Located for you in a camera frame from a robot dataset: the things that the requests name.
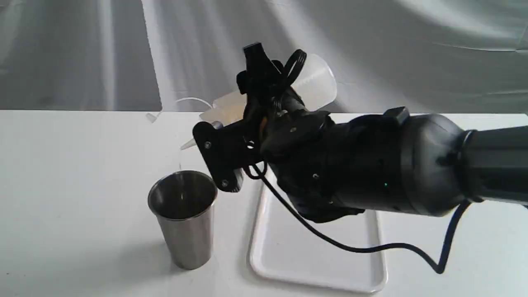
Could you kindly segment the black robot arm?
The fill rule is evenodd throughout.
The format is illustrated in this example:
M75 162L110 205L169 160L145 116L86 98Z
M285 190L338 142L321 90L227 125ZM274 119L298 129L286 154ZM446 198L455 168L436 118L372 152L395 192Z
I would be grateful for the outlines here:
M266 116L259 154L307 220L363 210L439 217L485 200L527 205L527 127L463 129L406 107L335 123L309 112L292 88L307 59L278 67L261 43L243 49L239 90Z

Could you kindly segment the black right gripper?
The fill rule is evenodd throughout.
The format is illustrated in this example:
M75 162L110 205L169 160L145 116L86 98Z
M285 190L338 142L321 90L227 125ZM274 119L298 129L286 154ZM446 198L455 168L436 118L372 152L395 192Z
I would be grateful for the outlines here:
M335 148L335 122L327 111L309 111L294 90L285 90L281 62L263 45L243 48L246 69L236 76L245 95L247 152L244 165L300 165L317 162Z

